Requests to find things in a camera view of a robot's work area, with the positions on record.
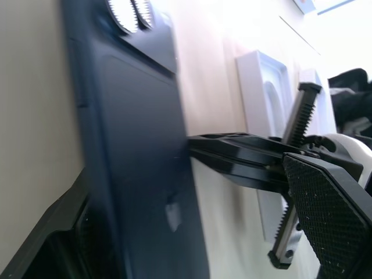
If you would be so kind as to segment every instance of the white wall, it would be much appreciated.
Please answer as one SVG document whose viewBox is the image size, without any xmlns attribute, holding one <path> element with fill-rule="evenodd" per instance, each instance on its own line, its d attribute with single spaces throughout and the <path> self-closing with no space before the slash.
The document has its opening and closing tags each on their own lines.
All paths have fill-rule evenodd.
<svg viewBox="0 0 372 279">
<path fill-rule="evenodd" d="M 318 16 L 314 36 L 327 64 L 328 77 L 364 68 L 372 78 L 372 1 L 355 0 Z"/>
<path fill-rule="evenodd" d="M 56 7 L 0 1 L 0 273 L 83 167 Z"/>
</svg>

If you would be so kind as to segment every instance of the beige wall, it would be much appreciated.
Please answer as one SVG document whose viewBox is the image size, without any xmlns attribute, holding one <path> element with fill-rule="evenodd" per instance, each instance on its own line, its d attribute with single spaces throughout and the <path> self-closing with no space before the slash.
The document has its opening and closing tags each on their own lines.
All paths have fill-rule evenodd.
<svg viewBox="0 0 372 279">
<path fill-rule="evenodd" d="M 56 4 L 0 1 L 0 272 L 83 167 Z"/>
</svg>

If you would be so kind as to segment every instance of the white surface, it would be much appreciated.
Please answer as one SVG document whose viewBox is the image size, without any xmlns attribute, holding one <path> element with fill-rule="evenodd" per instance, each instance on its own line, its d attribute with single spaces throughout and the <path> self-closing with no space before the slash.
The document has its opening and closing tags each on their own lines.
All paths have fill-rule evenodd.
<svg viewBox="0 0 372 279">
<path fill-rule="evenodd" d="M 372 74 L 372 40 L 366 35 L 371 31 L 371 10 L 372 1 L 356 0 L 313 22 L 310 33 L 326 62 L 326 77 L 358 67 Z"/>
<path fill-rule="evenodd" d="M 372 172 L 372 151 L 371 149 L 355 138 L 342 134 L 325 135 L 327 138 L 338 141 L 349 152 L 350 157 L 363 165 L 363 171 L 359 178 L 359 185 L 366 187 Z"/>
</svg>

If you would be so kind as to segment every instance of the screw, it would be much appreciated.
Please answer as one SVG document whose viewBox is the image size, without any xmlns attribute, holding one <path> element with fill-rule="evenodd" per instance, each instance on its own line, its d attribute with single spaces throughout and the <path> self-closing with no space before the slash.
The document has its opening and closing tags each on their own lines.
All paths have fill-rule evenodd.
<svg viewBox="0 0 372 279">
<path fill-rule="evenodd" d="M 289 259 L 289 258 L 291 258 L 291 257 L 293 257 L 293 250 L 288 250 L 286 253 L 285 253 L 285 257 L 287 258 L 287 259 Z"/>
</svg>

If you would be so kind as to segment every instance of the textured grip pad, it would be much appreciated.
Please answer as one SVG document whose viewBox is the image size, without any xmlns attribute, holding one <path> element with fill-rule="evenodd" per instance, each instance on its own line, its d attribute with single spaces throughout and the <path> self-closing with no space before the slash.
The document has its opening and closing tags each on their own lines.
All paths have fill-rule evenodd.
<svg viewBox="0 0 372 279">
<path fill-rule="evenodd" d="M 321 169 L 290 156 L 285 156 L 283 165 L 301 227 L 322 265 L 323 277 L 349 278 L 369 240 L 369 226 Z"/>
</svg>

